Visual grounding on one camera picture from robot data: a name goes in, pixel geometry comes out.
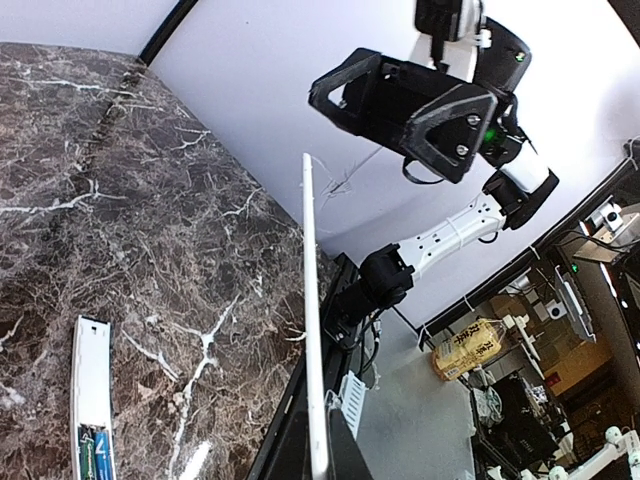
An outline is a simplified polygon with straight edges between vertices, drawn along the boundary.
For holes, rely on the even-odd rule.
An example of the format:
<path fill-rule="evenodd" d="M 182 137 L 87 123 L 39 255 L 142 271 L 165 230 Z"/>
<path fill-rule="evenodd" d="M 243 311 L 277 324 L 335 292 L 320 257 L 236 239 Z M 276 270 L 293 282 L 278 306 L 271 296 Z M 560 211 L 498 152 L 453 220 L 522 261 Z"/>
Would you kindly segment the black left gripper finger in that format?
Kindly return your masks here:
<path fill-rule="evenodd" d="M 371 472 L 340 409 L 326 412 L 329 449 L 329 478 L 372 480 Z"/>

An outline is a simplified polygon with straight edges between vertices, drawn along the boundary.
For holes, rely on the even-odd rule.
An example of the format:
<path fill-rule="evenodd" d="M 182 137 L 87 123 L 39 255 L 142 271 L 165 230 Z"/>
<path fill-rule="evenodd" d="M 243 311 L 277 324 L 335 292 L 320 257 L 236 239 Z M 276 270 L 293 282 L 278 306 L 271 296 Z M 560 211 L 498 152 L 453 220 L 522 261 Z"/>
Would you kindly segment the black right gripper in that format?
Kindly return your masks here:
<path fill-rule="evenodd" d="M 420 162 L 457 184 L 498 106 L 489 90 L 424 66 L 357 48 L 316 79 L 308 103 L 344 130 Z"/>

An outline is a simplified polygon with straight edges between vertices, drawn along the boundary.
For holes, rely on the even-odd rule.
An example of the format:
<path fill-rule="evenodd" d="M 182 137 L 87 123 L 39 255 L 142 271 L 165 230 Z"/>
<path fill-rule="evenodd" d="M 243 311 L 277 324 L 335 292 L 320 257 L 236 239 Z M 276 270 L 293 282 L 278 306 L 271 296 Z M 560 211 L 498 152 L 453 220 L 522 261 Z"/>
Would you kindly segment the grey remote battery cover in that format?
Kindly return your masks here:
<path fill-rule="evenodd" d="M 324 401 L 323 358 L 318 295 L 312 157 L 302 155 L 305 361 L 311 475 L 327 479 L 329 445 Z"/>

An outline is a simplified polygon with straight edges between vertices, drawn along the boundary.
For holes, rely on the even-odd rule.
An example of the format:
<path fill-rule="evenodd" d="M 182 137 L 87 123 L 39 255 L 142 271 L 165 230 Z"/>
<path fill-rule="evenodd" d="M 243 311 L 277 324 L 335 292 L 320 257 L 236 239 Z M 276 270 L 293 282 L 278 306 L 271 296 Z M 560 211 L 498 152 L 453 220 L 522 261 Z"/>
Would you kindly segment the blue AA battery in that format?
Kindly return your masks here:
<path fill-rule="evenodd" d="M 113 471 L 111 465 L 109 434 L 105 430 L 94 432 L 95 463 L 98 480 L 112 480 Z"/>

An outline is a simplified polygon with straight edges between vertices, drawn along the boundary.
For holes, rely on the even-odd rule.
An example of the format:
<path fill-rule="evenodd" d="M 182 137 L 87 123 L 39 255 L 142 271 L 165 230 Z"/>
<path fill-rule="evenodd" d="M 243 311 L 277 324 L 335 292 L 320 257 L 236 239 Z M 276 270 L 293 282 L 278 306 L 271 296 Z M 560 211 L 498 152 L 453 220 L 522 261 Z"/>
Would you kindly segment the white remote control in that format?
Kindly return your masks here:
<path fill-rule="evenodd" d="M 79 316 L 73 336 L 70 393 L 70 439 L 72 477 L 80 478 L 81 425 L 94 432 L 109 434 L 113 479 L 117 477 L 113 439 L 111 402 L 111 324 L 106 321 Z"/>

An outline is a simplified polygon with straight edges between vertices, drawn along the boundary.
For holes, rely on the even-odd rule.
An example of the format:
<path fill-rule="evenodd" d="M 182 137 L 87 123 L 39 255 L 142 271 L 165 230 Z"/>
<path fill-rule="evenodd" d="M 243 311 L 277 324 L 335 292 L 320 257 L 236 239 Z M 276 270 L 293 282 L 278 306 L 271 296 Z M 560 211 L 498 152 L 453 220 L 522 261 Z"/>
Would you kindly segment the green AA battery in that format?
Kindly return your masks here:
<path fill-rule="evenodd" d="M 78 440 L 80 448 L 80 478 L 82 480 L 96 480 L 95 442 L 91 428 L 81 425 L 79 427 Z"/>

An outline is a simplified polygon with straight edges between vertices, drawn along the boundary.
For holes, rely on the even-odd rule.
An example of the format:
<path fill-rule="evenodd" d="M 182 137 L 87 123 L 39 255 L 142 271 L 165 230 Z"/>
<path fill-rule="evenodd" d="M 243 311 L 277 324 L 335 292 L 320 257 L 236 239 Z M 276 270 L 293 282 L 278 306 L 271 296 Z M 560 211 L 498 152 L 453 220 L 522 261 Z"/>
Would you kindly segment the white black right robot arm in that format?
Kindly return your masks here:
<path fill-rule="evenodd" d="M 430 267 L 487 235 L 521 228 L 559 182 L 547 166 L 519 157 L 527 135 L 515 90 L 531 61 L 528 46 L 483 15 L 468 27 L 451 16 L 417 26 L 430 39 L 427 64 L 356 49 L 312 83 L 310 105 L 440 180 L 460 182 L 476 157 L 493 173 L 456 214 L 370 253 L 357 279 L 326 300 L 324 332 L 347 351 Z"/>

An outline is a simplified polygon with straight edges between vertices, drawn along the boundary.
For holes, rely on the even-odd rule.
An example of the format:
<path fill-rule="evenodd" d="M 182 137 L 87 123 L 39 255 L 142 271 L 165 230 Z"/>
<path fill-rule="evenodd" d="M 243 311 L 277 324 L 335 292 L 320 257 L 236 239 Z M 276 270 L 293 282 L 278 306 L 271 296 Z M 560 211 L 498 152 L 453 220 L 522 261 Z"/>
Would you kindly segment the yellow tea bottle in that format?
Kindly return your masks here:
<path fill-rule="evenodd" d="M 494 358 L 503 348 L 506 327 L 502 320 L 478 318 L 432 351 L 435 373 L 444 381 L 453 381 Z"/>

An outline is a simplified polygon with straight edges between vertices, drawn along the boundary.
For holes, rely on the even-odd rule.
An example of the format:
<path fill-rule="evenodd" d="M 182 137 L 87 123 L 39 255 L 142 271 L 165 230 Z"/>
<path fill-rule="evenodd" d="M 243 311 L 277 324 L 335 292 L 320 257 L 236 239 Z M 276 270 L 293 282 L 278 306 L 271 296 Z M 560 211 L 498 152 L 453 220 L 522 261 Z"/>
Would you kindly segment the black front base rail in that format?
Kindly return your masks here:
<path fill-rule="evenodd" d="M 334 340 L 322 334 L 324 387 L 337 393 L 347 374 L 358 329 L 343 326 L 330 312 L 334 298 L 357 278 L 357 267 L 342 254 L 335 260 L 332 283 L 321 305 L 321 325 L 338 327 L 342 338 Z M 308 434 L 306 364 L 301 358 L 284 391 L 281 402 L 267 430 L 248 480 L 309 479 L 311 477 Z"/>

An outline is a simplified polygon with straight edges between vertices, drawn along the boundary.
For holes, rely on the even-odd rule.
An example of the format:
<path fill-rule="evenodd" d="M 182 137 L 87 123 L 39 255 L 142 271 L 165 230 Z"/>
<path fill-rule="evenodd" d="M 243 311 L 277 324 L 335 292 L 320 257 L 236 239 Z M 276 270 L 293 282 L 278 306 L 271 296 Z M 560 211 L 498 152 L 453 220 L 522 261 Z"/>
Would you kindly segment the black right frame post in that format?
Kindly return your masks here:
<path fill-rule="evenodd" d="M 197 5 L 198 0 L 178 0 L 138 55 L 139 61 L 150 66 L 173 33 Z"/>

